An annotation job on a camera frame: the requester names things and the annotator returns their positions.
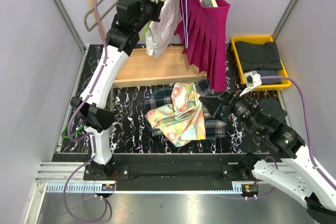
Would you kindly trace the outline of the navy plaid skirt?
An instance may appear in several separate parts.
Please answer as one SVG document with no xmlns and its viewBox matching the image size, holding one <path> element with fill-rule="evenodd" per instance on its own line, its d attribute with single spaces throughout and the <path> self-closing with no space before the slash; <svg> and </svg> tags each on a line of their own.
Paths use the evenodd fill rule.
<svg viewBox="0 0 336 224">
<path fill-rule="evenodd" d="M 203 79 L 201 81 L 195 82 L 196 91 L 200 96 L 213 96 L 213 91 L 210 90 L 209 79 Z M 157 109 L 166 104 L 172 103 L 171 94 L 173 91 L 173 87 L 163 87 L 154 91 L 150 97 L 145 100 L 144 105 L 144 115 L 146 115 L 150 110 Z M 206 131 L 206 139 L 212 140 L 219 137 L 225 136 L 225 126 L 226 119 L 217 119 L 213 117 L 208 109 L 202 105 L 203 114 L 204 114 L 204 122 L 205 122 L 205 131 Z"/>
</svg>

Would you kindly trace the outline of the white skirt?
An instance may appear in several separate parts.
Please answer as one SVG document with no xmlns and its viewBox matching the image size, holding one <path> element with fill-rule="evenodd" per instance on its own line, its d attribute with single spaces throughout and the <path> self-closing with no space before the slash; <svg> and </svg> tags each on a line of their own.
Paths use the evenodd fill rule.
<svg viewBox="0 0 336 224">
<path fill-rule="evenodd" d="M 160 22 L 152 22 L 145 34 L 146 52 L 152 57 L 159 57 L 164 53 L 178 24 L 182 21 L 180 0 L 166 0 L 160 19 Z"/>
</svg>

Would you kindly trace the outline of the floral pastel skirt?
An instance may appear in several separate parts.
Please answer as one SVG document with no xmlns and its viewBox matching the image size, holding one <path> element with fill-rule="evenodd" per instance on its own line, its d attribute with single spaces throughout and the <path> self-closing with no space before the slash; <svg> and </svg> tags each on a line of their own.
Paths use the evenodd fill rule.
<svg viewBox="0 0 336 224">
<path fill-rule="evenodd" d="M 194 83 L 176 83 L 172 102 L 151 109 L 145 118 L 153 129 L 159 129 L 175 146 L 206 139 L 202 103 Z"/>
</svg>

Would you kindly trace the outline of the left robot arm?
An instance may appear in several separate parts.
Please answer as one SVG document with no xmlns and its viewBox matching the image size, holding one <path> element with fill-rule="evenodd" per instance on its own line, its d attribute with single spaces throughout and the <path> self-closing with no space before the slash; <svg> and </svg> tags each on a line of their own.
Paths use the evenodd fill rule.
<svg viewBox="0 0 336 224">
<path fill-rule="evenodd" d="M 109 147 L 109 128 L 114 115 L 106 109 L 106 101 L 118 72 L 128 60 L 138 43 L 139 32 L 149 22 L 160 21 L 164 3 L 161 0 L 118 0 L 117 13 L 107 32 L 101 59 L 94 74 L 79 97 L 70 101 L 74 113 L 73 121 L 80 116 L 90 138 L 95 174 L 103 180 L 113 175 L 109 164 L 112 152 Z"/>
</svg>

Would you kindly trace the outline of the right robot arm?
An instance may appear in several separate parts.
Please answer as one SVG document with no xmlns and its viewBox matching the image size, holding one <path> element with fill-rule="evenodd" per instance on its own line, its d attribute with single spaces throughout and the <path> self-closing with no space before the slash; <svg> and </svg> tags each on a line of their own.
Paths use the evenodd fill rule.
<svg viewBox="0 0 336 224">
<path fill-rule="evenodd" d="M 263 180 L 299 202 L 308 215 L 318 223 L 335 223 L 335 189 L 317 169 L 303 138 L 283 121 L 287 115 L 275 99 L 258 102 L 238 90 L 217 96 L 200 97 L 213 116 L 233 114 L 249 130 L 259 135 L 272 156 L 280 159 L 299 175 L 293 178 L 273 168 L 264 159 L 247 153 L 233 167 L 233 173 L 244 180 Z"/>
</svg>

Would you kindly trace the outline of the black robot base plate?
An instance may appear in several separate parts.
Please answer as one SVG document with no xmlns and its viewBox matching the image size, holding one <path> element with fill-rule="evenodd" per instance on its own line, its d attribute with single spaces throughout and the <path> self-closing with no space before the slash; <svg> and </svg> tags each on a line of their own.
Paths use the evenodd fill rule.
<svg viewBox="0 0 336 224">
<path fill-rule="evenodd" d="M 52 179 L 74 181 L 120 182 L 133 190 L 222 190 L 230 182 L 248 182 L 250 173 L 242 175 L 236 165 L 252 157 L 281 160 L 270 153 L 225 154 L 112 154 L 108 162 L 91 161 L 90 154 L 55 154 L 47 172 Z"/>
</svg>

